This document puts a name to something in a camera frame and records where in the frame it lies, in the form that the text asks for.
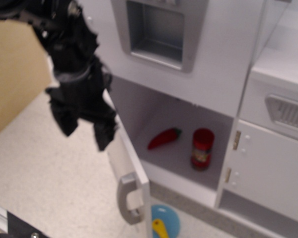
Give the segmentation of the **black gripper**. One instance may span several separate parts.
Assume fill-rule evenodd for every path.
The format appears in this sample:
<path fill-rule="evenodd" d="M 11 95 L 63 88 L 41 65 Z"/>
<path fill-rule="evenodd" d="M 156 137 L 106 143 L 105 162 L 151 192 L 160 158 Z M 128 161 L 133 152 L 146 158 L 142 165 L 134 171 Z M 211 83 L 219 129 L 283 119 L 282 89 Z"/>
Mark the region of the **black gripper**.
<path fill-rule="evenodd" d="M 58 87 L 45 90 L 53 117 L 65 136 L 70 136 L 77 129 L 78 120 L 84 119 L 94 124 L 98 150 L 106 149 L 116 132 L 116 112 L 103 98 L 111 83 L 111 74 L 94 72 L 72 80 L 65 78 Z"/>

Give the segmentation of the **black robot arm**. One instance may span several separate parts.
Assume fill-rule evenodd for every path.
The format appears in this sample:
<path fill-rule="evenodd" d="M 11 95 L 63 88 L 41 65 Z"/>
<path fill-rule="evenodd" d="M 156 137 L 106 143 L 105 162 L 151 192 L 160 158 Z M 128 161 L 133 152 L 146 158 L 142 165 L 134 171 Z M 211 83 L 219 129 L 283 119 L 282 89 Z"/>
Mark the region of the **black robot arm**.
<path fill-rule="evenodd" d="M 97 147 L 114 139 L 116 112 L 105 102 L 112 75 L 95 55 L 97 35 L 75 0 L 0 0 L 0 20 L 32 26 L 53 63 L 58 87 L 49 87 L 50 109 L 61 131 L 71 135 L 84 119 L 93 124 Z"/>

